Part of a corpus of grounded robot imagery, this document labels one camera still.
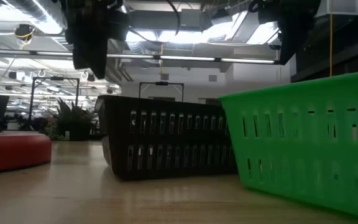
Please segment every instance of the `black plastic basket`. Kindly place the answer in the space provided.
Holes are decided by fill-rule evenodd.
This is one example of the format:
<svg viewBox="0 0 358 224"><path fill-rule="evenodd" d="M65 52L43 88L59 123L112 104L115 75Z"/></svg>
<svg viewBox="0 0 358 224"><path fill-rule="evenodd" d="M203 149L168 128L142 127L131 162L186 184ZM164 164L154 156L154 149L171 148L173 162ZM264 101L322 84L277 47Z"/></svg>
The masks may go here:
<svg viewBox="0 0 358 224"><path fill-rule="evenodd" d="M99 96L95 108L104 157L121 179L237 171L220 106Z"/></svg>

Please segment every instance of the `red cushion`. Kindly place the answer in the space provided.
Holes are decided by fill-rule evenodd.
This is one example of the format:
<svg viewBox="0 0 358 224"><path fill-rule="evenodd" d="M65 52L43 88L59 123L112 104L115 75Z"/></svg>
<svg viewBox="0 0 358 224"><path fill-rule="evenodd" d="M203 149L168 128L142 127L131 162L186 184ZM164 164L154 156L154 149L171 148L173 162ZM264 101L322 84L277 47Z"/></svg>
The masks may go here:
<svg viewBox="0 0 358 224"><path fill-rule="evenodd" d="M51 151L46 135L0 133L0 171L50 162Z"/></svg>

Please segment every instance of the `basket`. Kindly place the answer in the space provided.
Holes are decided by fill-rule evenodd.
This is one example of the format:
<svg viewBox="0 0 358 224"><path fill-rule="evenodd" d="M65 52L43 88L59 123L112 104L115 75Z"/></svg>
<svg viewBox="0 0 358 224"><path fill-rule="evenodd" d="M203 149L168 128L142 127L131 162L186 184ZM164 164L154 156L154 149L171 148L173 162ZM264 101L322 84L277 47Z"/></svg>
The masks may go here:
<svg viewBox="0 0 358 224"><path fill-rule="evenodd" d="M244 185L358 215L358 73L221 101Z"/></svg>
<svg viewBox="0 0 358 224"><path fill-rule="evenodd" d="M96 111L104 157L123 180L236 171L220 106L99 96Z"/></svg>

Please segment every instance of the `wooden table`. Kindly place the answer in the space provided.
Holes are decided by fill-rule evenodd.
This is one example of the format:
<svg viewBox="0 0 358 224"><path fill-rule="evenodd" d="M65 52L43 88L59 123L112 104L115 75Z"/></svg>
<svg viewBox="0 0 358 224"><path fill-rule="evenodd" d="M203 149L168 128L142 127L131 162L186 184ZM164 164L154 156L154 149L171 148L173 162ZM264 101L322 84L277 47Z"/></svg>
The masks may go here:
<svg viewBox="0 0 358 224"><path fill-rule="evenodd" d="M236 175L121 182L99 142L53 145L52 163L0 174L0 224L358 223L245 189Z"/></svg>

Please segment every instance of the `yellow cable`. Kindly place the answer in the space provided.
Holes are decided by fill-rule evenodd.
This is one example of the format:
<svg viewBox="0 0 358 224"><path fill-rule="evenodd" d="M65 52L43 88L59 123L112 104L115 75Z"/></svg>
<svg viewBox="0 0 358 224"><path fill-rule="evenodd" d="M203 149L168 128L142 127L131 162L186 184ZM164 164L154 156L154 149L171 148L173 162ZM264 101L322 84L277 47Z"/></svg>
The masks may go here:
<svg viewBox="0 0 358 224"><path fill-rule="evenodd" d="M330 35L329 35L329 76L333 75L333 6L334 0L331 0L331 7L330 7Z"/></svg>
<svg viewBox="0 0 358 224"><path fill-rule="evenodd" d="M29 36L27 36L27 37L25 38L25 43L22 44L22 45L20 45L20 49L19 49L19 50L22 50L23 47L27 45L27 39L28 39L28 38L29 38Z"/></svg>
<svg viewBox="0 0 358 224"><path fill-rule="evenodd" d="M23 36L19 36L19 35L15 35L15 36L18 37L18 38L28 37L28 36L30 36L31 34L33 34L34 31L35 31L35 28L34 28L34 29L31 31L31 33L29 33L29 34L26 34L26 35L23 35Z"/></svg>

